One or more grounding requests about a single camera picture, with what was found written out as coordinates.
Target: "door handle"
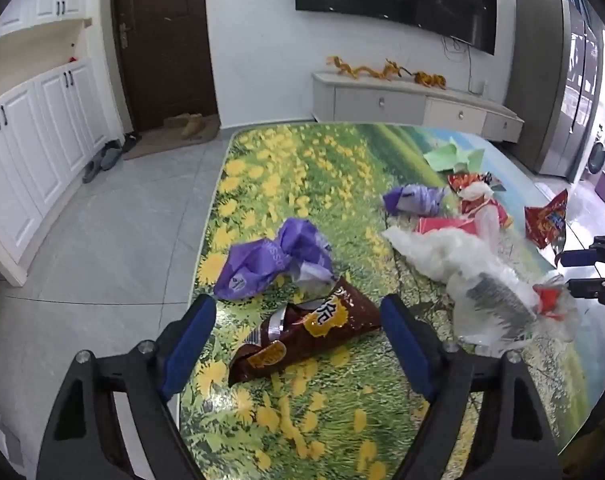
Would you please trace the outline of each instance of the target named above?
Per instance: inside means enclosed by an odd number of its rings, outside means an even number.
[[[124,50],[125,48],[129,47],[127,31],[131,30],[131,28],[127,27],[125,23],[120,23],[120,25],[118,25],[118,30],[120,32],[120,48]]]

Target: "screw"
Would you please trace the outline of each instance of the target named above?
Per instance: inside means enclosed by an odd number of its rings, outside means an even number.
[[[76,361],[80,364],[86,363],[91,359],[91,354],[88,350],[81,350],[76,354]]]
[[[460,350],[460,346],[457,343],[454,343],[453,341],[445,341],[443,346],[444,351],[447,352],[447,354],[454,354],[455,352]]]
[[[138,343],[138,352],[140,352],[141,354],[148,354],[150,352],[153,352],[155,346],[156,345],[153,341],[147,339],[147,341],[142,341]]]
[[[520,361],[522,361],[522,358],[520,357],[520,354],[518,352],[515,352],[513,350],[509,350],[506,353],[506,358],[510,363],[513,363],[514,365],[517,365]]]

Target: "brown snack bag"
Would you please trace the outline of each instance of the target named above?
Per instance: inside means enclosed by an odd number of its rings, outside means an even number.
[[[264,319],[233,356],[229,386],[269,377],[290,364],[377,328],[380,328],[378,307],[340,278],[326,298],[288,303]]]

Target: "orange dragon decoration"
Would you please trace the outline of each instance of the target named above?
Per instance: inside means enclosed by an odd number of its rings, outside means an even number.
[[[405,67],[398,65],[395,61],[390,61],[389,59],[385,60],[384,68],[382,72],[377,72],[376,70],[369,68],[368,66],[359,66],[357,68],[351,68],[351,65],[345,63],[340,56],[330,56],[327,57],[327,64],[334,65],[338,69],[338,74],[343,75],[346,74],[353,79],[360,78],[361,72],[368,73],[371,77],[376,79],[386,79],[387,81],[391,81],[392,75],[397,75],[398,77],[402,77],[400,72],[407,72],[410,76],[413,77],[413,80],[423,86],[431,87],[438,86],[443,90],[447,88],[447,79],[444,76],[439,74],[428,74],[426,72],[414,72],[411,73]]]

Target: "green paper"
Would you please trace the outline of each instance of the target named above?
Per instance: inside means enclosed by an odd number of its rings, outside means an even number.
[[[425,153],[424,157],[434,171],[479,173],[484,155],[485,150],[463,150],[450,139],[444,146]]]

